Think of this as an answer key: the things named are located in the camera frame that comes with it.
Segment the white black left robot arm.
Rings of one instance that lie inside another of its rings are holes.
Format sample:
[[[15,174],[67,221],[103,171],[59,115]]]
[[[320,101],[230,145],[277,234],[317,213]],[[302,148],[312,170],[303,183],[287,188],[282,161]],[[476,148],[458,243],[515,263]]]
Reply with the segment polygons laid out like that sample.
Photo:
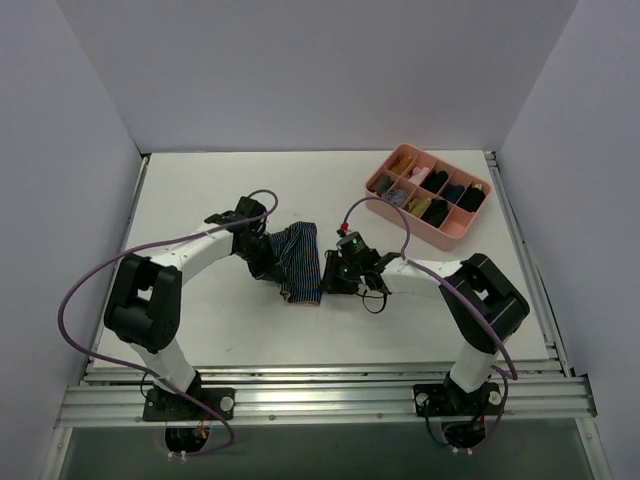
[[[166,408],[179,419],[194,417],[202,405],[200,391],[192,387],[197,371],[176,339],[183,287],[230,256],[244,260],[256,280],[283,280],[266,232],[268,212],[251,195],[242,196],[233,210],[205,218],[185,238],[148,245],[148,255],[131,251],[119,263],[104,325],[157,374],[155,384],[168,392]]]

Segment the navy white striped underwear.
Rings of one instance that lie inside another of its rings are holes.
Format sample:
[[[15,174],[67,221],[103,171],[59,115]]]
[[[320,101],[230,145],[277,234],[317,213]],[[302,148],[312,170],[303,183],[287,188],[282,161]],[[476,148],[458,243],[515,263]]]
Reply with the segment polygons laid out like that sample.
[[[319,305],[322,298],[321,272],[315,223],[298,221],[270,235],[283,279],[277,283],[280,295],[290,304]]]

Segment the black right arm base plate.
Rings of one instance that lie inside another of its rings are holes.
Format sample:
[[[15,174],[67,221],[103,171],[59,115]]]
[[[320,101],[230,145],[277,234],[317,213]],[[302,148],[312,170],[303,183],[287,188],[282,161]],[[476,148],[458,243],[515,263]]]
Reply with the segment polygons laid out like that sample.
[[[412,391],[416,414],[425,418],[496,415],[503,399],[498,385],[492,382],[471,393],[448,381],[415,384]]]

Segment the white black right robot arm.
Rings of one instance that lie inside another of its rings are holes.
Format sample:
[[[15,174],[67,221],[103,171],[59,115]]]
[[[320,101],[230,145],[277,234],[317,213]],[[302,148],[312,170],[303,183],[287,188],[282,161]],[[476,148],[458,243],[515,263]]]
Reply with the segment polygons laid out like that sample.
[[[528,301],[497,265],[476,253],[460,261],[425,261],[399,253],[371,250],[349,255],[325,253],[321,289],[327,294],[356,295],[366,290],[383,299],[408,294],[444,301],[464,342],[444,388],[444,400],[455,412],[469,411],[480,400],[480,387],[501,355],[513,369],[506,342],[530,313]]]

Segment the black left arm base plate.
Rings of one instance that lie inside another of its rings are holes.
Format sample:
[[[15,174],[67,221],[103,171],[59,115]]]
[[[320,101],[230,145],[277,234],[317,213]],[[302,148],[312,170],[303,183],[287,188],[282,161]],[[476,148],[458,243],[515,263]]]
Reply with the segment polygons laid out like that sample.
[[[204,388],[192,396],[221,418],[234,416],[235,393],[232,388]],[[146,422],[178,422],[212,419],[213,416],[184,396],[154,386],[146,392],[142,419]]]

